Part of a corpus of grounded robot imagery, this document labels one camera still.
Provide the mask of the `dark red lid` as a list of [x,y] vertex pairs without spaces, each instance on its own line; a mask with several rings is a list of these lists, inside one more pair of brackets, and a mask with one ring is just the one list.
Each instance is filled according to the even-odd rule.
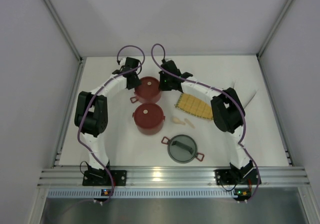
[[135,88],[135,93],[141,98],[153,98],[160,93],[160,82],[151,76],[146,76],[140,79],[141,85]]
[[163,110],[154,103],[141,104],[132,116],[135,124],[144,129],[155,128],[165,120]]

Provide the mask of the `metal tongs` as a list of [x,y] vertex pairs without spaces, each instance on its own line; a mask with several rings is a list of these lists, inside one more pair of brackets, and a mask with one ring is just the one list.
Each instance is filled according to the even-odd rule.
[[259,90],[254,82],[247,80],[233,81],[232,88],[236,91],[244,109],[246,109]]

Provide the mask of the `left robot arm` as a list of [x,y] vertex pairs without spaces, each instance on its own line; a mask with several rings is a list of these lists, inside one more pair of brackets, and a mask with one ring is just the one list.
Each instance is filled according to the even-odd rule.
[[83,173],[83,186],[115,186],[110,171],[110,160],[105,150],[105,130],[108,126],[108,101],[119,92],[141,85],[137,69],[143,62],[125,57],[117,60],[120,69],[92,91],[79,93],[74,124],[78,127],[77,140],[89,153],[87,170]]

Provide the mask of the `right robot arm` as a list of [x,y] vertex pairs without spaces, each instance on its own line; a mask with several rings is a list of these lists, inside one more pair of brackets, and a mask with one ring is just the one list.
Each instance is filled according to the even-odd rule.
[[256,162],[246,150],[242,141],[246,134],[245,111],[233,88],[220,90],[210,87],[193,78],[193,75],[181,73],[173,60],[163,59],[159,66],[160,90],[177,90],[192,95],[211,106],[216,127],[226,133],[227,150],[230,158],[229,175],[239,184],[255,174],[257,184],[261,183]]

